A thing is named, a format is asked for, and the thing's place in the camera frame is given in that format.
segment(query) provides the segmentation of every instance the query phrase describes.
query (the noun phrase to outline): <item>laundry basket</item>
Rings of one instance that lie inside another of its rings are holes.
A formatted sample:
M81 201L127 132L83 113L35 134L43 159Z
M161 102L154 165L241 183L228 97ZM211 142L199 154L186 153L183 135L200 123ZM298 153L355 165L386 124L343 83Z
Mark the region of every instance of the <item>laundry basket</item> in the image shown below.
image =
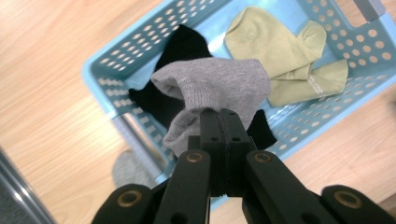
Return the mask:
M343 93L304 103L271 107L262 102L277 142L268 150L282 160L296 152L340 119L392 85L396 80L396 28L381 2L357 0L367 23L352 27L334 0L176 0L165 1L95 53L83 67L83 78L107 116L162 182L172 172L175 156L163 147L166 129L131 101L128 89L142 89L155 63L179 24L199 32L215 57L231 58L223 44L226 29L245 7L262 7L292 32L308 21L327 31L321 66L348 59L349 74Z

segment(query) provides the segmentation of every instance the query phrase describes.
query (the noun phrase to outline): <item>metal bolt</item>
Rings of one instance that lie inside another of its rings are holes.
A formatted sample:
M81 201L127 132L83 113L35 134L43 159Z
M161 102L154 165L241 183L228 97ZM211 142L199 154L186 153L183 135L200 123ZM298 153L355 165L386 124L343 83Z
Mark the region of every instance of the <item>metal bolt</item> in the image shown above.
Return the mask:
M337 202L346 207L358 209L362 206L361 199L358 198L358 196L345 190L336 191L334 193L334 198Z
M265 154L265 153L263 153L263 152L256 153L256 154L254 155L254 159L255 159L256 161L258 161L258 162L268 162L268 161L271 161L271 160L272 160L272 158L271 158L270 155L267 155L267 154Z
M192 152L187 156L187 161L189 162L199 162L204 158L204 156L199 152Z
M117 200L117 203L121 207L132 207L140 201L142 201L143 195L140 191L138 190L128 190L123 192L120 196L119 199Z

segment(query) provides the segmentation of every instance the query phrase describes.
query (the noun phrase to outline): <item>black fabric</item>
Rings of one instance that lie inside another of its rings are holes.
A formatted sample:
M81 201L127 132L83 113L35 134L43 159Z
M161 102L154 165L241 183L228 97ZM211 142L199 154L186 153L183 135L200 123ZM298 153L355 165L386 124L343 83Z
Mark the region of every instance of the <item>black fabric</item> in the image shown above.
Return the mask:
M154 72L169 63L213 57L205 39L191 28L180 25L169 39ZM149 112L161 125L169 128L173 118L184 108L184 102L160 92L149 81L144 89L129 90L129 95L144 111ZM258 110L247 129L258 149L266 149L276 142L267 124L263 110Z
M258 149L266 149L276 142L263 110L256 111L253 121L247 128L247 135L253 138Z

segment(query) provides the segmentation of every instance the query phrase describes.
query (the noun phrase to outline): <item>clothing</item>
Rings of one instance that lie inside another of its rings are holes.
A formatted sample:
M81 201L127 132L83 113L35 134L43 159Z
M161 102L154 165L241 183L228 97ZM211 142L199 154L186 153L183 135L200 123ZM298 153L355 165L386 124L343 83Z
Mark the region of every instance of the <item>clothing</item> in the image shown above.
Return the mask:
M174 62L155 72L151 81L164 94L184 100L163 139L179 156L189 135L199 135L199 115L205 108L235 111L247 129L257 108L271 91L269 77L257 60L216 58Z
M235 59L258 59L271 79L307 80L311 63L322 56L326 31L309 21L295 36L269 12L247 7L232 21L225 44Z
M340 60L312 70L308 80L271 80L268 101L272 106L281 106L341 93L347 73L347 60Z
M205 39L191 28L180 25L166 44L154 71L177 61L185 62L211 57ZM129 93L132 100L144 111L149 112L165 128L170 127L172 119L184 108L183 100L163 94L151 80L143 90L130 89ZM258 149L266 149L276 142L263 110L257 111L247 129L247 134L252 137Z

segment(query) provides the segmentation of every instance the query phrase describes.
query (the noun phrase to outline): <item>gray sock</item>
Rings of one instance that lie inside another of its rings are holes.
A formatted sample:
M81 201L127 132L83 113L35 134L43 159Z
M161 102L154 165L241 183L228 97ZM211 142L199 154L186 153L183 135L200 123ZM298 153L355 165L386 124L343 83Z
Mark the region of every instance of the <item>gray sock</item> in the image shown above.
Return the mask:
M127 184L139 184L152 189L155 182L145 169L132 150L123 151L113 166L114 184L117 188Z
M231 109L247 129L271 91L269 77L255 59L174 62L154 73L151 81L164 94L185 101L186 108L172 120L163 139L177 156L187 150L189 135L199 135L199 115L204 109Z

